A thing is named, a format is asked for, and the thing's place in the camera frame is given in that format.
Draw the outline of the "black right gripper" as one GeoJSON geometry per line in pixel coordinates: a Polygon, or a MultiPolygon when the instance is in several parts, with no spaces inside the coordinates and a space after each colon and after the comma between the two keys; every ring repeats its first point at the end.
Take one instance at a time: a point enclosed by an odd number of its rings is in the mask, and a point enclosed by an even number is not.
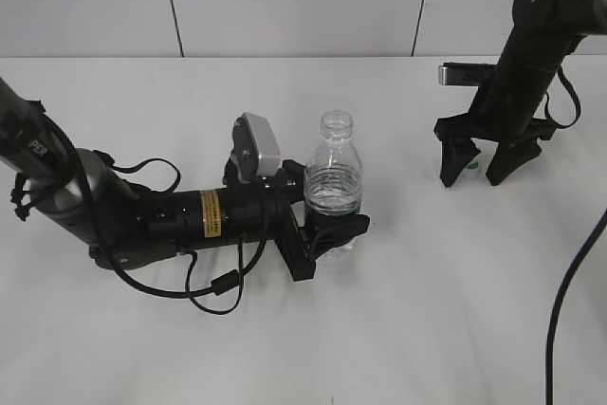
{"type": "Polygon", "coordinates": [[[549,121],[533,118],[555,75],[553,56],[503,54],[490,80],[476,87],[469,110],[436,121],[433,132],[442,141],[442,184],[450,188],[481,153],[471,138],[502,142],[486,172],[492,186],[537,158],[542,148],[536,138],[550,140],[556,131],[549,121]]]}

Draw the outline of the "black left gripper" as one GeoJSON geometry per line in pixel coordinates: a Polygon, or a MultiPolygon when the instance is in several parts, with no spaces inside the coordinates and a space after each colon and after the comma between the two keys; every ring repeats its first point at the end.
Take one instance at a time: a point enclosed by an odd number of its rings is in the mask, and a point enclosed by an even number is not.
{"type": "Polygon", "coordinates": [[[261,183],[232,184],[203,192],[203,247],[236,245],[239,240],[261,247],[272,241],[294,281],[310,280],[314,261],[366,233],[370,217],[360,213],[305,215],[303,242],[291,204],[304,201],[305,166],[295,160],[282,163],[286,189],[261,183]]]}

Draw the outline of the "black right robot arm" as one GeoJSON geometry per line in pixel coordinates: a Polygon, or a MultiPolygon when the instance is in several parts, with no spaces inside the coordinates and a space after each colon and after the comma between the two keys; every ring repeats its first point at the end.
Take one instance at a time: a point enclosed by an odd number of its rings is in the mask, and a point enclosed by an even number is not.
{"type": "Polygon", "coordinates": [[[476,139],[497,145],[486,172],[493,186],[540,155],[540,141],[551,139],[562,125],[535,113],[547,105],[554,79],[579,101],[562,62],[585,37],[605,34],[606,0],[513,0],[512,19],[496,64],[439,67],[440,84],[477,89],[467,112],[441,118],[433,129],[442,146],[440,179],[447,188],[479,155],[476,139]]]}

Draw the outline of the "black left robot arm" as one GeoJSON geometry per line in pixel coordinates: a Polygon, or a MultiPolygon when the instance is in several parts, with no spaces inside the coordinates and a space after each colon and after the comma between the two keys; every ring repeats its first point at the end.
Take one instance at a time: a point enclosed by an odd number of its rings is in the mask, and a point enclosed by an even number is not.
{"type": "Polygon", "coordinates": [[[368,216],[309,212],[299,224],[304,166],[281,158],[267,119],[244,113],[218,189],[154,191],[100,151],[73,146],[38,101],[1,88],[1,159],[16,173],[11,201],[38,211],[87,244],[102,268],[146,267],[189,250],[273,242],[291,277],[311,279],[316,262],[368,230],[368,216]]]}

